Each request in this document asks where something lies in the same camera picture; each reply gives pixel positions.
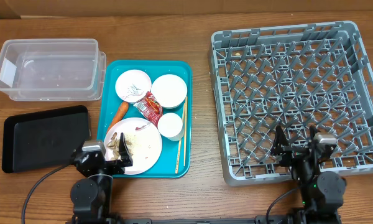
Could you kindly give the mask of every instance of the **chopstick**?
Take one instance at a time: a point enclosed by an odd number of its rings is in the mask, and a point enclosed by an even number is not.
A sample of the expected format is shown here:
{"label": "chopstick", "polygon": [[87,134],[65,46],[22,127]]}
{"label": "chopstick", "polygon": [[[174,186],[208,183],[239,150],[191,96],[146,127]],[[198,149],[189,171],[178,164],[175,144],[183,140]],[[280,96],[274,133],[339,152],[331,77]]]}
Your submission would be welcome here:
{"label": "chopstick", "polygon": [[185,160],[187,158],[187,121],[188,121],[188,97],[185,97],[185,127],[184,127],[184,167],[185,167]]}
{"label": "chopstick", "polygon": [[[187,102],[187,100],[185,100],[184,107],[182,108],[182,118],[181,118],[182,121],[184,120],[184,116],[185,116],[186,102]],[[181,142],[182,142],[182,138],[178,142],[177,163],[175,164],[175,174],[178,173],[178,167],[180,165]]]}

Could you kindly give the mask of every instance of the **red snack wrapper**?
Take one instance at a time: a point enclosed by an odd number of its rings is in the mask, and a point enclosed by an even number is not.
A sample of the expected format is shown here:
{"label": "red snack wrapper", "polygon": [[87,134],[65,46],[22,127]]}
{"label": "red snack wrapper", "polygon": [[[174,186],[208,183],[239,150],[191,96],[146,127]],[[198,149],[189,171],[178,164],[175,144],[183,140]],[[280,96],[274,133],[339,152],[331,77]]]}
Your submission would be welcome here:
{"label": "red snack wrapper", "polygon": [[151,92],[147,92],[145,97],[134,103],[134,106],[139,110],[142,115],[150,122],[152,122],[155,126],[159,122],[159,119],[163,115],[163,108],[162,106],[156,101],[156,98],[151,94]]}

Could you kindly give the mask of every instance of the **gray dish rack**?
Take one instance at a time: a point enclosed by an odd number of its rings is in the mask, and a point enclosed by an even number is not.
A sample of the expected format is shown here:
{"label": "gray dish rack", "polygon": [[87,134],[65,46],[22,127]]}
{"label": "gray dish rack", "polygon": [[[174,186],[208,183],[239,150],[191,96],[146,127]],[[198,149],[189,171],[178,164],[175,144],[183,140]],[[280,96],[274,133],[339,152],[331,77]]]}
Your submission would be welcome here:
{"label": "gray dish rack", "polygon": [[269,154],[278,124],[295,145],[310,125],[337,136],[323,171],[373,173],[373,71],[355,23],[215,32],[209,63],[229,185],[291,179]]}

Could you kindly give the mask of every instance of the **wooden table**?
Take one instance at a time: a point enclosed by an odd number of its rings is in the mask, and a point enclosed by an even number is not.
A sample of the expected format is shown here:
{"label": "wooden table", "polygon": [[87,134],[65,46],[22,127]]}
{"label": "wooden table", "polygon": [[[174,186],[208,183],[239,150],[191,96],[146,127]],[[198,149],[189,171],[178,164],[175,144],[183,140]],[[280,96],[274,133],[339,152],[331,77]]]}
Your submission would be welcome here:
{"label": "wooden table", "polygon": [[[356,22],[373,68],[372,12],[299,12],[208,16],[96,17],[1,20],[0,49],[7,39],[94,38],[108,63],[117,59],[183,60],[193,70],[191,167],[181,179],[131,179],[114,183],[113,211],[125,218],[230,218],[265,214],[270,203],[294,184],[229,187],[219,158],[216,110],[207,53],[214,31],[313,22]],[[100,101],[16,102],[0,92],[0,223],[19,223],[30,188],[49,169],[5,174],[1,170],[4,120],[11,115],[82,104],[91,115],[96,136]],[[27,223],[63,223],[72,216],[69,194],[83,178],[74,167],[42,182],[29,201]],[[347,177],[343,223],[373,223],[373,175]],[[298,194],[279,202],[272,214],[300,206]]]}

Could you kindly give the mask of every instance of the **teal tray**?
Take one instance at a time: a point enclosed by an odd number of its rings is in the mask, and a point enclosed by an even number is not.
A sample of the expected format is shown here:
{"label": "teal tray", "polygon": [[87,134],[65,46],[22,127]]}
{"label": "teal tray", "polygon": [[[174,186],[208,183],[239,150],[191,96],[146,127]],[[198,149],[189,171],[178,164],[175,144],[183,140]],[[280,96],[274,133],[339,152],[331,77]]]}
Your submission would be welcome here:
{"label": "teal tray", "polygon": [[[138,69],[145,71],[152,82],[161,75],[174,74],[181,77],[188,87],[188,122],[186,127],[186,161],[183,165],[183,147],[180,153],[180,165],[178,174],[175,174],[175,164],[177,161],[178,142],[173,142],[165,137],[162,137],[163,148],[162,153],[156,164],[146,172],[138,175],[114,175],[113,177],[132,177],[132,178],[179,178],[188,172],[190,167],[191,157],[191,112],[192,112],[192,69],[181,61],[167,60],[117,60],[112,62],[106,69],[104,90],[101,102],[101,112],[99,114],[99,124],[97,139],[104,140],[106,130],[111,124],[111,121],[116,114],[122,100],[115,92],[115,83],[117,78],[125,71],[130,69]],[[173,112],[182,115],[184,103],[174,109],[163,109],[163,113]],[[143,118],[143,115],[138,110],[130,105],[125,118]]]}

